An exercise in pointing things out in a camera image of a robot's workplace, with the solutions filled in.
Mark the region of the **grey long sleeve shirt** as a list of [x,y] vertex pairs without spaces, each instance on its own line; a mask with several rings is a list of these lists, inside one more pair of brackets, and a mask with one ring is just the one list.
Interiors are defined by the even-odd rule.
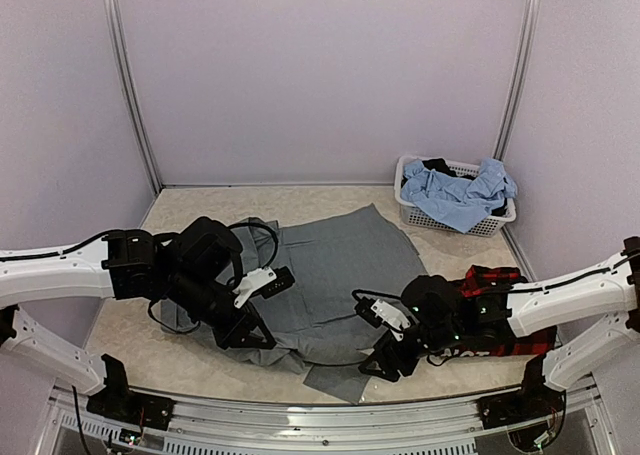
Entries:
[[288,267],[294,285],[253,304],[276,340],[271,350],[228,349],[236,362],[302,374],[307,387],[351,404],[361,401],[369,380],[357,366],[382,332],[354,311],[351,293],[366,289],[397,296],[426,269],[409,237],[369,205],[346,215],[280,227],[277,238],[252,218],[236,230],[246,269]]

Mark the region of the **red black plaid shirt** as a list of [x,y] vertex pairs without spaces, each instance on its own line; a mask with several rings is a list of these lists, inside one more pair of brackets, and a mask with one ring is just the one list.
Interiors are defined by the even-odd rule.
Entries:
[[489,268],[473,265],[463,279],[453,280],[462,296],[458,305],[457,327],[460,341],[437,354],[441,359],[462,356],[543,355],[554,348],[557,328],[542,329],[516,337],[503,316],[505,292],[527,279],[515,267]]

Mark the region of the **white plastic laundry basket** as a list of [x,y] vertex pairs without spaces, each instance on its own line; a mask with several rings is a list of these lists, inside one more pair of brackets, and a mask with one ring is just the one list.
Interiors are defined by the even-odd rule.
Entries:
[[466,235],[492,237],[516,220],[518,187],[503,163],[478,165],[405,155],[395,171],[402,221]]

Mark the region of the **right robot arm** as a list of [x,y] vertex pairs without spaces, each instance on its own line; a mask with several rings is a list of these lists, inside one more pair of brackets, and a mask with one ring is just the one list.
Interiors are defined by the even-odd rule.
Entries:
[[456,348],[493,351],[532,334],[590,316],[599,321],[566,345],[538,355],[525,368],[511,408],[535,417],[617,350],[639,340],[639,240],[592,267],[528,283],[509,267],[473,266],[460,280],[421,275],[398,295],[401,309],[379,292],[356,289],[356,313],[386,332],[359,366],[361,373],[396,382],[417,362]]

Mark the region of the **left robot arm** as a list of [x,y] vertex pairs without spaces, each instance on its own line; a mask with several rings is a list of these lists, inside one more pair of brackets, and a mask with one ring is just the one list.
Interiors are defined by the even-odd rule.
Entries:
[[121,420],[140,409],[124,365],[39,325],[21,304],[69,297],[168,299],[192,322],[208,325],[221,349],[271,349],[275,340],[250,298],[277,279],[271,268],[243,269],[231,228],[200,217],[180,233],[109,230],[75,246],[1,258],[1,351],[96,396]]

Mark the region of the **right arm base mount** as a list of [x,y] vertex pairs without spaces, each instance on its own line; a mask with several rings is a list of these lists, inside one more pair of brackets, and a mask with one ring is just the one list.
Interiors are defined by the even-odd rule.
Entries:
[[516,391],[481,397],[477,401],[484,429],[492,429],[546,417],[565,407],[565,392],[545,385],[543,356],[531,359]]

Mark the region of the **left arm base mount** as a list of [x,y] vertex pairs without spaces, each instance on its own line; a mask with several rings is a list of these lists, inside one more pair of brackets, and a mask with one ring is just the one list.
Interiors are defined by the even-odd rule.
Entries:
[[88,397],[87,411],[139,428],[167,431],[176,401],[132,390],[121,361],[108,354],[101,360],[106,369],[104,387]]

